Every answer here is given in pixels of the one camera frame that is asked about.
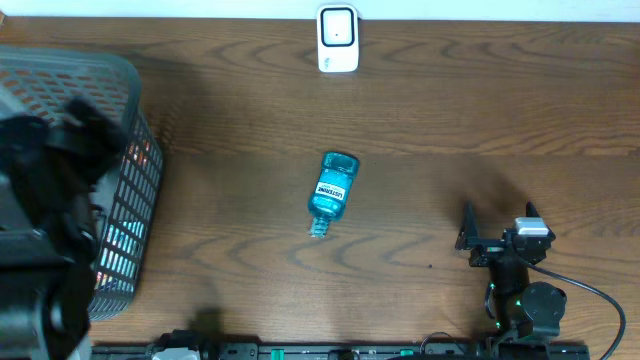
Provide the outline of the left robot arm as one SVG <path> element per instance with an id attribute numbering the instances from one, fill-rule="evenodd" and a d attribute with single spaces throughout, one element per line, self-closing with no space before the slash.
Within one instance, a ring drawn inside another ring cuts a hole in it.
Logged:
<path id="1" fill-rule="evenodd" d="M 88 334 L 99 252 L 90 194 L 128 137 L 81 97 L 51 126 L 1 122 L 1 356 L 66 359 Z"/>

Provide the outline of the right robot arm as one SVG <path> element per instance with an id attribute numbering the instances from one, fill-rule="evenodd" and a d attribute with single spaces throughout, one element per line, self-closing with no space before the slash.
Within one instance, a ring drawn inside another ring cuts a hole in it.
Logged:
<path id="1" fill-rule="evenodd" d="M 498 328 L 489 347 L 541 346 L 559 335 L 566 294 L 549 283 L 529 279 L 529 270 L 546 258 L 555 239 L 532 203 L 526 204 L 526 214 L 516 218 L 499 238 L 482 237 L 472 206 L 464 206 L 455 248 L 470 252 L 471 267 L 489 269 L 486 311 Z"/>

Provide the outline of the teal mouthwash bottle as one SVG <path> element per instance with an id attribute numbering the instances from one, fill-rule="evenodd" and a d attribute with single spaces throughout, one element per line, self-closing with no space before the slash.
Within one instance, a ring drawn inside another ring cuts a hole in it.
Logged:
<path id="1" fill-rule="evenodd" d="M 311 237 L 324 238 L 330 225 L 343 217 L 359 167 L 354 156 L 339 152 L 323 155 L 321 172 L 308 201 Z"/>

